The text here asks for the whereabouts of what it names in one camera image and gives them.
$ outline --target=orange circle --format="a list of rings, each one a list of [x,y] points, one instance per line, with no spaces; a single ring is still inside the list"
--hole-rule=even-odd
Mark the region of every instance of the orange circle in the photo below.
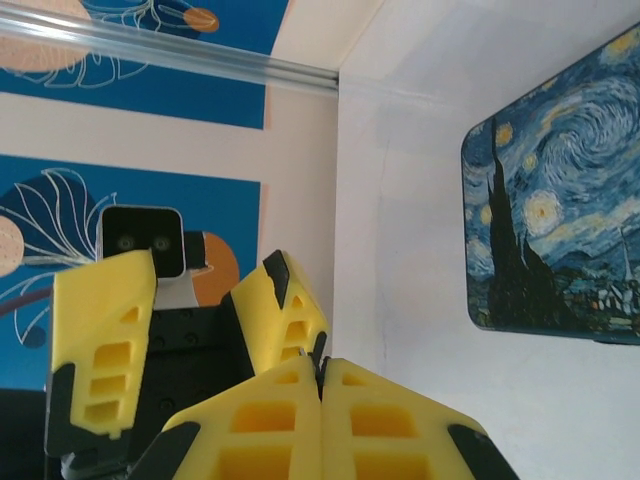
[[[220,28],[220,21],[206,8],[193,7],[184,12],[184,22],[197,32],[211,33]]]
[[[192,272],[193,289],[201,307],[215,306],[240,281],[240,269],[231,247],[220,237],[205,233],[209,268]]]

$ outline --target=yellow plastic panel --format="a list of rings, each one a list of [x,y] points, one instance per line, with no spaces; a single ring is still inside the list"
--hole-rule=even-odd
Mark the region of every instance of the yellow plastic panel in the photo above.
[[[304,272],[282,253],[289,271],[283,309],[264,265],[231,290],[256,375],[297,356],[300,349],[312,351],[317,335],[329,329]]]
[[[312,361],[292,358],[176,414],[201,429],[174,480],[320,480],[321,411]]]
[[[112,439],[133,426],[155,291],[147,251],[56,274],[51,371],[75,365],[72,425]]]
[[[447,427],[473,419],[343,359],[322,400],[324,480],[474,480]]]

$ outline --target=blue poster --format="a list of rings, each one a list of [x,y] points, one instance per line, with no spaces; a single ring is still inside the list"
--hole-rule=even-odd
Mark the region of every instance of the blue poster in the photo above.
[[[270,55],[288,0],[57,0],[43,8]],[[0,91],[262,129],[264,85],[21,40],[0,43]]]
[[[194,306],[216,305],[256,266],[259,183],[1,155],[0,171],[0,311],[95,262],[101,212],[118,206],[178,212],[199,239],[203,264],[181,277]],[[48,297],[0,316],[0,388],[44,387],[48,320]]]

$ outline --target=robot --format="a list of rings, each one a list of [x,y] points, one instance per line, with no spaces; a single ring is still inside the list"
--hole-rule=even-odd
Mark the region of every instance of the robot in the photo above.
[[[42,475],[7,479],[517,479],[473,419],[323,358],[328,322],[286,252],[215,307],[155,309],[156,263],[56,274]]]

